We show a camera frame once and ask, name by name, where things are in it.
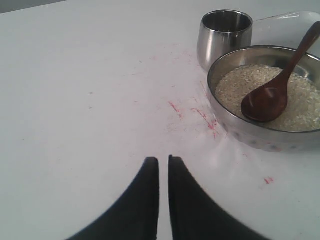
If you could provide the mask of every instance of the stainless steel cup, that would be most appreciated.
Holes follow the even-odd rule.
[[[251,45],[252,18],[239,11],[217,10],[203,16],[197,56],[200,66],[209,71],[224,54]]]

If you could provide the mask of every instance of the metal bowl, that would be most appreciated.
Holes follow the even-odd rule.
[[[255,149],[268,152],[293,152],[320,145],[320,129],[312,131],[280,131],[256,125],[228,111],[216,98],[218,83],[232,70],[243,65],[267,65],[283,69],[296,50],[280,46],[250,46],[220,57],[208,73],[208,98],[217,121],[224,129]],[[313,82],[320,90],[320,59],[306,54],[294,72]]]

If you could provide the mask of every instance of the white table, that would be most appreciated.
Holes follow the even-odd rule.
[[[171,239],[169,154],[267,237],[320,235],[317,152],[246,148],[219,126],[214,137],[191,110],[214,117],[196,44],[201,17],[218,9],[257,20],[320,4],[69,0],[0,15],[0,239],[70,237],[117,200],[148,156],[160,161],[158,239]]]

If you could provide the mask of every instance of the wooden spoon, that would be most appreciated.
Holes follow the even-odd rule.
[[[288,82],[300,59],[320,35],[320,21],[314,23],[305,34],[288,65],[274,79],[253,90],[242,100],[241,111],[248,119],[271,122],[278,118],[288,104]]]

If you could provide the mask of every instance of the rice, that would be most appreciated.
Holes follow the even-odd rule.
[[[218,84],[215,96],[236,116],[244,119],[244,97],[275,78],[282,69],[266,65],[244,65],[229,72]],[[320,129],[320,90],[312,82],[293,73],[288,83],[288,104],[276,120],[259,123],[281,131],[303,132]]]

